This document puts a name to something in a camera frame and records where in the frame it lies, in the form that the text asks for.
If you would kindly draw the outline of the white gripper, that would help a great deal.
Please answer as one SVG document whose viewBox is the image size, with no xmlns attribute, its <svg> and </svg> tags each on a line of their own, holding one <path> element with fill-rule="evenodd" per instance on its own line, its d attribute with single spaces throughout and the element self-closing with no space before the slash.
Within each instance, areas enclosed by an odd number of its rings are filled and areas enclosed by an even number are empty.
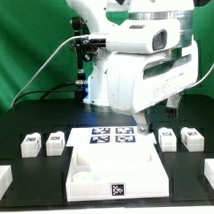
<svg viewBox="0 0 214 214">
<path fill-rule="evenodd" d="M 175 61 L 168 60 L 165 52 L 149 56 L 115 53 L 109 58 L 109 105 L 114 112 L 135 114 L 139 134 L 149 135 L 151 129 L 147 113 L 142 110 L 167 99 L 165 117 L 175 119 L 182 99 L 179 92 L 196 82 L 197 45 L 184 47 L 181 54 Z"/>
</svg>

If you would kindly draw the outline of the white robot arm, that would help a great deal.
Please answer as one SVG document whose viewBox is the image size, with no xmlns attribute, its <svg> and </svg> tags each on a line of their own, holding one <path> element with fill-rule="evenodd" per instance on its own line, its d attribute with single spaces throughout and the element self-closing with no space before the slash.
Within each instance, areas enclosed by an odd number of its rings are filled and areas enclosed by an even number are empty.
<svg viewBox="0 0 214 214">
<path fill-rule="evenodd" d="M 65 1 L 88 27 L 81 49 L 94 69 L 85 105 L 131 115 L 149 134 L 145 111 L 165 100 L 175 112 L 181 92 L 196 84 L 193 11 L 212 0 Z"/>
</svg>

